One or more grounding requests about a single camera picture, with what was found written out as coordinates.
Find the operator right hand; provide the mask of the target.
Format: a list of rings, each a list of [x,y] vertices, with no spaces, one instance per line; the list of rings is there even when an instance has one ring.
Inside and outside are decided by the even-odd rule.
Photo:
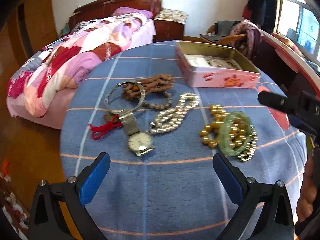
[[[297,202],[296,213],[300,223],[312,214],[313,202],[317,197],[317,186],[313,182],[313,174],[315,170],[313,157],[314,154],[310,155],[305,164],[303,183],[300,188],[300,197]]]

